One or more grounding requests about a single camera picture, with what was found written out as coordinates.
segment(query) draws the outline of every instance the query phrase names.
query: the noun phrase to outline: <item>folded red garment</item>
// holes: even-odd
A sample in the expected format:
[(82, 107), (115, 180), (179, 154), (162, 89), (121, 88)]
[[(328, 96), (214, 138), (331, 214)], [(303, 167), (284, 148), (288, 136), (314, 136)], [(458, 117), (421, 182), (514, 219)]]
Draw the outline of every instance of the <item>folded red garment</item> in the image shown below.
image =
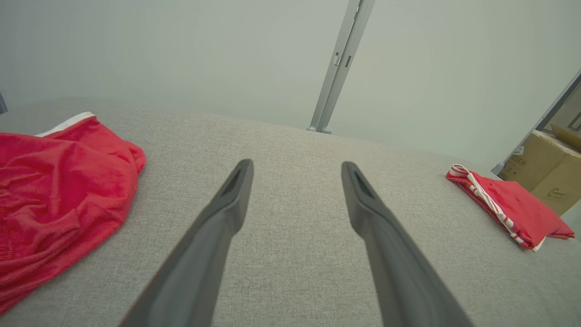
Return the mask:
[(567, 224), (517, 182), (482, 177), (453, 165), (446, 178), (458, 183), (522, 247), (537, 251), (545, 237), (575, 237)]
[(119, 228), (145, 155), (90, 112), (0, 146), (1, 314)]

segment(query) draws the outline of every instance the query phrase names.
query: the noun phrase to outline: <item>gray fabric surface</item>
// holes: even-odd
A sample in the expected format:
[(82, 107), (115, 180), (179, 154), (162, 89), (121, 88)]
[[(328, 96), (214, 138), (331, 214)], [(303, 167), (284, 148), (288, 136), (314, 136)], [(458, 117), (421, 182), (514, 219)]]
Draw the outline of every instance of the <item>gray fabric surface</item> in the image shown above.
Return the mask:
[(364, 243), (347, 217), (345, 160), (361, 168), (477, 326), (581, 322), (581, 243), (547, 239), (538, 253), (519, 248), (445, 179), (451, 164), (477, 170), (469, 163), (102, 99), (15, 109), (0, 116), (0, 131), (37, 134), (84, 111), (145, 151), (131, 213), (93, 253), (0, 318), (2, 326), (118, 324), (242, 158), (254, 160), (254, 184), (228, 253), (216, 326), (381, 324)]

